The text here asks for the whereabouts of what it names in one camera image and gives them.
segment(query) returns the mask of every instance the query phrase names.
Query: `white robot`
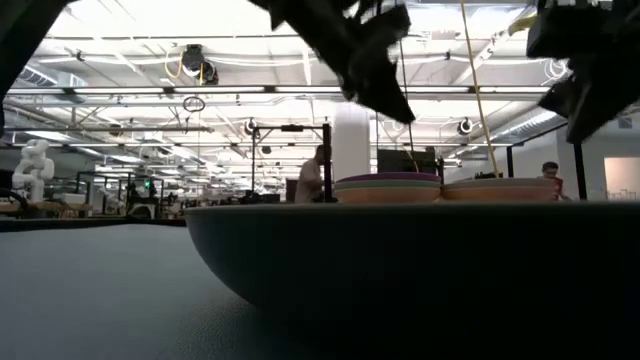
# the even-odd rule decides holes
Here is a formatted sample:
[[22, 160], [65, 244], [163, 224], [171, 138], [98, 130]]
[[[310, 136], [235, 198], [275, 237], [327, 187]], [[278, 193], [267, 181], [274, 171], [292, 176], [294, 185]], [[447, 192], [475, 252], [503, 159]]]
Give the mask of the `white robot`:
[[51, 180], [54, 174], [53, 160], [47, 158], [45, 152], [49, 148], [46, 140], [29, 140], [27, 146], [22, 148], [22, 160], [13, 172], [13, 188], [25, 195], [25, 184], [30, 187], [28, 199], [31, 202], [41, 202], [44, 197], [44, 182]]
[[116, 209], [124, 209], [124, 202], [118, 199], [118, 196], [110, 193], [103, 185], [98, 185], [98, 192], [104, 195], [107, 199], [107, 206]]

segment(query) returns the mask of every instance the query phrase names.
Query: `wall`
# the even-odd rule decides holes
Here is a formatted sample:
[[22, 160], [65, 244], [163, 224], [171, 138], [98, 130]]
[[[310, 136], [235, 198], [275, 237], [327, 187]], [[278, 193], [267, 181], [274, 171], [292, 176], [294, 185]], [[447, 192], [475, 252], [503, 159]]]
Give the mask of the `wall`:
[[[522, 147], [513, 148], [513, 173], [515, 177], [530, 178], [542, 175], [542, 164], [547, 161], [559, 161], [556, 134], [550, 133], [540, 138], [527, 142]], [[500, 172], [507, 176], [507, 150], [497, 148], [495, 151], [496, 162]], [[462, 168], [447, 169], [445, 182], [451, 183], [458, 180], [472, 178], [476, 173], [493, 172], [493, 165], [488, 161], [464, 161]]]
[[[570, 172], [564, 173], [567, 195], [577, 197], [577, 181], [575, 173], [575, 158], [573, 145], [564, 139], [566, 129], [558, 130], [558, 153], [561, 164], [570, 164]], [[587, 184], [587, 199], [606, 200], [607, 180], [605, 172], [605, 158], [640, 157], [640, 134], [619, 136], [607, 129], [597, 132], [582, 144], [582, 156]]]
[[607, 192], [640, 194], [640, 158], [605, 158], [604, 170]]

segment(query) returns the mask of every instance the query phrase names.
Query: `plate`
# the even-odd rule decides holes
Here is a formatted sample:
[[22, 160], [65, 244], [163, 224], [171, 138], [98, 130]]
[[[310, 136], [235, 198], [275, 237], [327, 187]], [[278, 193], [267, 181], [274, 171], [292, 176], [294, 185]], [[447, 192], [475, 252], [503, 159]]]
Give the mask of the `plate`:
[[548, 179], [505, 178], [466, 180], [442, 187], [444, 200], [550, 201], [555, 183]]
[[396, 173], [378, 173], [378, 174], [363, 174], [357, 176], [351, 176], [336, 181], [336, 184], [349, 181], [370, 181], [370, 180], [418, 180], [418, 181], [434, 181], [441, 182], [439, 176], [426, 173], [414, 173], [414, 172], [396, 172]]
[[342, 203], [431, 203], [440, 197], [440, 184], [420, 187], [336, 187], [335, 193]]
[[343, 183], [337, 183], [335, 185], [336, 190], [343, 189], [357, 189], [357, 188], [399, 188], [399, 187], [411, 187], [411, 188], [438, 188], [440, 189], [440, 183], [435, 181], [423, 181], [423, 180], [367, 180], [367, 181], [347, 181]]

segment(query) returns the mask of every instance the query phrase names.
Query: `gray bowl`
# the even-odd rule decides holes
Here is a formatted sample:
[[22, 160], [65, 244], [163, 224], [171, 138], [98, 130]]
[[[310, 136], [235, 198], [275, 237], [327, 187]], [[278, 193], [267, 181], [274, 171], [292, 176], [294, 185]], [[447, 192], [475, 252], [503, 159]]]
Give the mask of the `gray bowl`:
[[550, 234], [570, 218], [613, 224], [634, 218], [632, 210], [256, 205], [189, 209], [186, 220], [227, 286], [319, 339], [394, 344], [436, 358], [568, 359], [601, 353], [611, 334], [626, 336], [603, 301], [622, 301], [622, 289], [610, 290], [615, 279], [640, 274], [640, 247]]

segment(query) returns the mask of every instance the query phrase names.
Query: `desk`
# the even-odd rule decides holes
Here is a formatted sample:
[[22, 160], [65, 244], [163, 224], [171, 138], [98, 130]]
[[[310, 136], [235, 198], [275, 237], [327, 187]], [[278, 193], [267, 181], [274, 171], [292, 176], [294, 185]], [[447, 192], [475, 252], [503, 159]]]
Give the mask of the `desk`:
[[[93, 206], [89, 204], [60, 204], [55, 202], [37, 202], [29, 203], [30, 206], [37, 208], [38, 210], [51, 211], [51, 212], [64, 212], [65, 210], [73, 210], [74, 212], [91, 211]], [[14, 213], [20, 210], [20, 204], [18, 202], [3, 203], [0, 204], [0, 214]]]

